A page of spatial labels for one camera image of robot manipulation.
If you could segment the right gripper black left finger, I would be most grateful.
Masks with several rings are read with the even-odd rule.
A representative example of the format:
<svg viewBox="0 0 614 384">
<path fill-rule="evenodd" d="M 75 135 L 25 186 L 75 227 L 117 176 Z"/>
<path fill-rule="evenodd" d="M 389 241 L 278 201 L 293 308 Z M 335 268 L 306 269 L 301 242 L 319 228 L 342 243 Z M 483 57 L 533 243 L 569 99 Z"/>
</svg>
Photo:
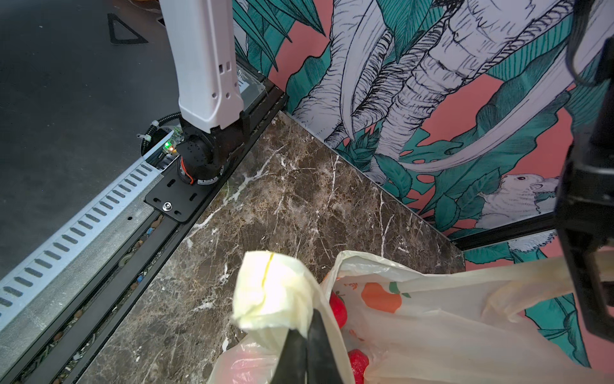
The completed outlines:
<svg viewBox="0 0 614 384">
<path fill-rule="evenodd" d="M 305 384 L 307 340 L 299 331 L 289 330 L 271 384 Z"/>
</svg>

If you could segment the translucent plastic fruit bag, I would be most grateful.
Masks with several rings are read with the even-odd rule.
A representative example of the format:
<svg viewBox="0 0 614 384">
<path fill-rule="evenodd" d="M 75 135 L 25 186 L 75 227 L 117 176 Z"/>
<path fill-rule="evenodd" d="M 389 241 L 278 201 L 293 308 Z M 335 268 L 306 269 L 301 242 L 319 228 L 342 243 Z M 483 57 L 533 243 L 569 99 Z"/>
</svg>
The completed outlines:
<svg viewBox="0 0 614 384">
<path fill-rule="evenodd" d="M 345 303 L 340 329 L 329 305 Z M 348 353 L 369 357 L 366 383 L 610 383 L 610 373 L 574 363 L 521 312 L 572 292 L 564 259 L 424 275 L 373 254 L 343 251 L 318 282 L 298 259 L 245 254 L 233 322 L 246 337 L 214 364 L 212 383 L 270 383 L 289 330 L 307 340 L 321 313 L 343 383 Z"/>
</svg>

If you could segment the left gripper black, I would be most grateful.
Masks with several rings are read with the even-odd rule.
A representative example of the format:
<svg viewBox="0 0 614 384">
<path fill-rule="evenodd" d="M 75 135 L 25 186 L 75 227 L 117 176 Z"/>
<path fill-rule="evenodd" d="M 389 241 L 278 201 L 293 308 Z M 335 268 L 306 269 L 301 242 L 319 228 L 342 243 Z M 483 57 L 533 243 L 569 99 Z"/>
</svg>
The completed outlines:
<svg viewBox="0 0 614 384">
<path fill-rule="evenodd" d="M 589 32 L 591 17 L 613 20 L 608 1 L 576 1 L 572 9 L 565 65 L 573 81 L 596 87 L 608 83 L 595 123 L 569 147 L 556 195 L 555 223 L 564 259 L 587 330 L 613 340 L 613 258 L 600 254 L 613 240 L 613 34 L 607 33 L 593 80 L 582 78 L 574 62 Z"/>
</svg>

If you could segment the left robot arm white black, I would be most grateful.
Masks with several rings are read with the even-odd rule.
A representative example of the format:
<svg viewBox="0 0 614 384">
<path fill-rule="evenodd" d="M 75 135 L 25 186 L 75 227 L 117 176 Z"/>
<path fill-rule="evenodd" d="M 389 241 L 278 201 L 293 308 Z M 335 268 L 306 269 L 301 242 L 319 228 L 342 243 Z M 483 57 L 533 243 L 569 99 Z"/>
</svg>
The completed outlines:
<svg viewBox="0 0 614 384">
<path fill-rule="evenodd" d="M 238 88 L 228 1 L 164 1 L 161 12 L 179 86 L 180 120 L 189 142 L 180 154 L 190 163 L 188 183 L 213 184 L 223 165 L 249 137 Z M 613 290 L 596 265 L 597 250 L 613 240 L 613 93 L 595 125 L 567 153 L 557 189 L 556 230 L 589 332 L 613 338 Z"/>
</svg>

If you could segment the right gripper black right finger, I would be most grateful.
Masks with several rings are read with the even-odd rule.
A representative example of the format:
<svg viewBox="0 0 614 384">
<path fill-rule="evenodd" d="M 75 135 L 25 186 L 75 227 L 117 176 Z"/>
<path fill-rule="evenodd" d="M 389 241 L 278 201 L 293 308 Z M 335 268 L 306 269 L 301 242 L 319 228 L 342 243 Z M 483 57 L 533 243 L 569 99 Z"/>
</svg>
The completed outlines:
<svg viewBox="0 0 614 384">
<path fill-rule="evenodd" d="M 324 321 L 318 310 L 313 317 L 307 339 L 307 383 L 342 384 Z"/>
</svg>

